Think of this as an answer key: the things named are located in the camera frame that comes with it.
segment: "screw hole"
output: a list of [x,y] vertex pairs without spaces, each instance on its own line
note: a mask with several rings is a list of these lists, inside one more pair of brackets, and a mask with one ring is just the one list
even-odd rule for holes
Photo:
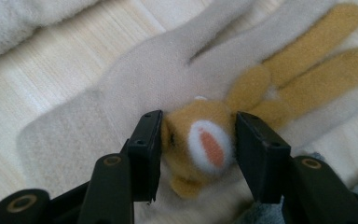
[[113,166],[121,162],[121,158],[119,156],[111,156],[103,160],[103,163],[107,166]]
[[303,165],[308,166],[311,169],[318,170],[318,169],[322,168],[322,165],[313,159],[304,159],[304,160],[302,160],[302,163],[303,163]]
[[9,213],[19,213],[36,203],[37,197],[34,194],[23,195],[20,198],[13,200],[8,206]]

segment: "white glove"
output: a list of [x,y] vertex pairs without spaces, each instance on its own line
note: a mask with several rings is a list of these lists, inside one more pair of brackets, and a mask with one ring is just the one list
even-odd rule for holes
[[[252,2],[212,2],[185,25],[146,40],[123,55],[95,87],[28,125],[18,139],[28,183],[47,189],[55,197],[88,181],[96,160],[102,155],[119,152],[144,113],[156,109],[169,112],[198,95],[223,99],[238,75],[307,31],[335,3],[334,0],[287,0],[255,28],[204,49],[220,31],[245,13]],[[336,114],[336,111],[327,112],[322,112],[326,118]],[[331,128],[328,119],[322,125],[325,130]],[[232,191],[240,183],[241,175],[236,172],[208,187],[198,200],[183,202],[168,187],[167,169],[163,162],[157,203],[142,204],[147,210],[144,214],[136,210],[142,221],[157,215],[157,210],[150,211],[154,207],[168,211],[170,209],[166,208],[186,205],[186,209],[191,210],[218,202],[214,200],[221,199],[220,196],[211,197],[218,190],[225,192],[222,195],[230,194],[231,202],[239,200],[234,193],[237,191]],[[199,223],[218,216],[222,218],[224,214],[208,213],[207,208],[203,212],[200,212]]]
[[72,17],[98,0],[0,0],[0,55],[39,26]]

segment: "orange plush toy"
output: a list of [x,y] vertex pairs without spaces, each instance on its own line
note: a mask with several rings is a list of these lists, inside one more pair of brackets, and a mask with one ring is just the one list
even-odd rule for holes
[[172,189],[196,198],[235,161],[237,111],[279,129],[357,87],[358,49],[325,59],[357,26],[358,6],[336,5],[296,42],[239,77],[223,102],[196,98],[168,114],[161,136]]

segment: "wooden floor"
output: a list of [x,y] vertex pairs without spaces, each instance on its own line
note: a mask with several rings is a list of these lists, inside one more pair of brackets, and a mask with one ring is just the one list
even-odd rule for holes
[[[106,0],[57,25],[41,28],[0,57],[0,200],[25,188],[15,149],[29,122],[95,83],[122,53],[200,13],[211,0]],[[263,20],[282,0],[259,0],[248,21]],[[358,30],[342,48],[358,46]],[[358,182],[358,116],[315,141],[350,187]]]

